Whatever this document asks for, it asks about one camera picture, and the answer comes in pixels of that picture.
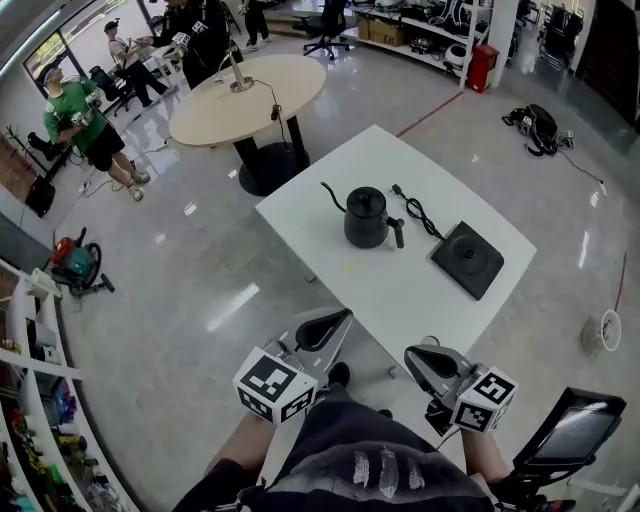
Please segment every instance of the person in black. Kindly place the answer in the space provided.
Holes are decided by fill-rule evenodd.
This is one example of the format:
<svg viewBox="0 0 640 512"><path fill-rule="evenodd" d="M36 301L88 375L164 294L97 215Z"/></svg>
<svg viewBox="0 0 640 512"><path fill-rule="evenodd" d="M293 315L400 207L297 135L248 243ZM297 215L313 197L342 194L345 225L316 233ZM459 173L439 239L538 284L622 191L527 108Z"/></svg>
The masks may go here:
<svg viewBox="0 0 640 512"><path fill-rule="evenodd" d="M183 33L191 39L183 59L184 76L191 89L218 72L231 43L227 21L220 0L165 0L167 10L162 20L162 32L156 37L138 39L155 47L171 44L173 37ZM194 30L196 23L202 26ZM239 51L234 52L242 61Z"/></svg>
<svg viewBox="0 0 640 512"><path fill-rule="evenodd" d="M258 50L258 31L262 36L263 43L270 43L269 27L262 12L262 3L258 0L242 0L241 12L244 13L244 24L249 32L249 40L245 51L253 52Z"/></svg>
<svg viewBox="0 0 640 512"><path fill-rule="evenodd" d="M118 21L107 23L104 27L104 33L109 38L109 53L118 64L118 67L131 80L136 96L140 99L143 107L146 108L152 105L147 92L147 85L151 86L160 96L175 91L175 88L169 90L166 85L156 80L151 71L140 61L139 51L141 45L128 45L118 37Z"/></svg>
<svg viewBox="0 0 640 512"><path fill-rule="evenodd" d="M490 435L462 432L469 477L390 411L352 400L349 379L345 363L329 372L328 388L318 392L270 486L256 482L274 428L249 413L174 512L493 512L487 484L509 470Z"/></svg>

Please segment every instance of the black kettle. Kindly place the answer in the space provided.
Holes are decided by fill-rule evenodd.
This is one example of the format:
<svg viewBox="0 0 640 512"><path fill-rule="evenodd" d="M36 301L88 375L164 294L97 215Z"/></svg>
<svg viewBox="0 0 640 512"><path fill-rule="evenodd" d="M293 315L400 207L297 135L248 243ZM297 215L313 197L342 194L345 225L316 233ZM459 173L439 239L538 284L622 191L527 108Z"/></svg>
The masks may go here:
<svg viewBox="0 0 640 512"><path fill-rule="evenodd" d="M347 240L361 249L371 249L379 246L387 239L389 226L396 235L398 249L404 247L402 235L402 219L393 219L387 214L387 200L384 194L372 187L360 187L355 189L347 197L347 209L345 210L336 199L331 187L321 182L329 191L335 205L345 213L344 234Z"/></svg>

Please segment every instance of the black shorts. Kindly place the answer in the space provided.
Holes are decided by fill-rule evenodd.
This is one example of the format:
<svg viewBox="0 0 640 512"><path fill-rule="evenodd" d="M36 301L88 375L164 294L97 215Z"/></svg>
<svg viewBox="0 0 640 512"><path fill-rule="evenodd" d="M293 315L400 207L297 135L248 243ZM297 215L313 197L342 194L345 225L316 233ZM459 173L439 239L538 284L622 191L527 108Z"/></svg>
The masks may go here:
<svg viewBox="0 0 640 512"><path fill-rule="evenodd" d="M107 172L113 164L113 155L124 149L124 142L111 124L107 123L102 133L84 152L89 162L102 172Z"/></svg>

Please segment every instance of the cap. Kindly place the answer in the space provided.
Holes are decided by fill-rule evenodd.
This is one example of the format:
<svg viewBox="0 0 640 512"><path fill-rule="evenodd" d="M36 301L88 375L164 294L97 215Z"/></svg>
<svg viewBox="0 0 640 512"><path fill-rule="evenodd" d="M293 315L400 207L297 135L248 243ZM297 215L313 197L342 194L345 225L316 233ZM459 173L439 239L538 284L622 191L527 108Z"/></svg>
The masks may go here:
<svg viewBox="0 0 640 512"><path fill-rule="evenodd" d="M40 72L40 80L42 81L42 84L46 84L49 79L51 78L51 75L53 74L53 72L58 69L60 66L58 65L57 62L52 62L51 64L47 64L42 71Z"/></svg>
<svg viewBox="0 0 640 512"><path fill-rule="evenodd" d="M104 26L104 31L105 31L105 32L107 32L108 30L112 30L112 29L114 29L114 28L118 28L118 23L119 23L119 22L118 22L118 20L116 20L116 21L110 21L109 23L107 23L107 24Z"/></svg>

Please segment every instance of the red floor line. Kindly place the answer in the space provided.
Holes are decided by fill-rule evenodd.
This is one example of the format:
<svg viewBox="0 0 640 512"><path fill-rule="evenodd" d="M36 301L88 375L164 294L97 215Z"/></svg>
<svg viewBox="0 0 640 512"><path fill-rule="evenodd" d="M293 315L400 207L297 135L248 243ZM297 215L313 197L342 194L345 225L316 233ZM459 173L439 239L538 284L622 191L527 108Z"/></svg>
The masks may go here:
<svg viewBox="0 0 640 512"><path fill-rule="evenodd" d="M442 110L444 107L446 107L449 103L451 103L452 101L458 99L460 96L462 96L463 91L460 91L458 94L456 94L455 96L453 96L452 98L449 98L447 101L445 101L442 105L440 105L439 107L434 108L431 112L429 112L428 114L422 116L420 119L418 119L415 123L410 124L409 126L407 126L404 130L398 132L396 134L396 137L400 138L402 137L405 133L407 133L409 130L412 130L413 128L415 128L416 126L418 126L420 123L422 123L423 121L426 121L427 119L429 119L433 114L435 114L436 112L438 112L439 110Z"/></svg>
<svg viewBox="0 0 640 512"><path fill-rule="evenodd" d="M624 258L622 259L622 274L620 275L620 286L618 287L618 296L616 297L616 307L614 311L618 312L618 306L620 305L620 296L622 295L622 285L624 284L624 271L627 268L627 253L624 253Z"/></svg>

